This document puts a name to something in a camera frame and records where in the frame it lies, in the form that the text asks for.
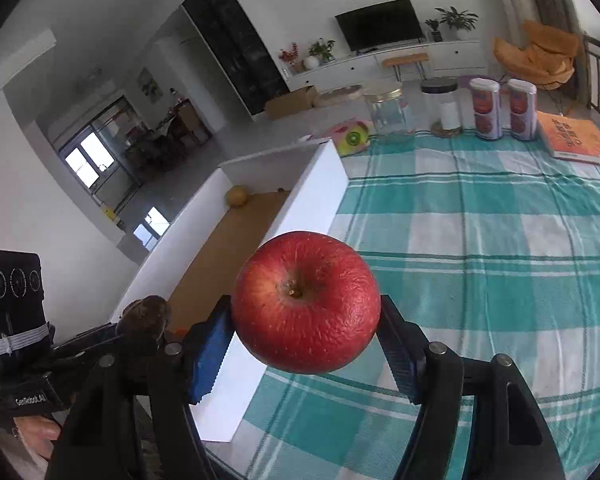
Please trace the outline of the person's left hand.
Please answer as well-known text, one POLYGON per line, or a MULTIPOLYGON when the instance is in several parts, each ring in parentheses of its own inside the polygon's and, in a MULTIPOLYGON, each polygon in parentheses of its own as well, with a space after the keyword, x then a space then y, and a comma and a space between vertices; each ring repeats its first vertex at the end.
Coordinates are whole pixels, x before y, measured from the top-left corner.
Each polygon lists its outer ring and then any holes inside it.
POLYGON ((54 443, 59 438, 61 426, 44 416, 15 417, 18 437, 26 449, 36 457, 50 460, 54 443))

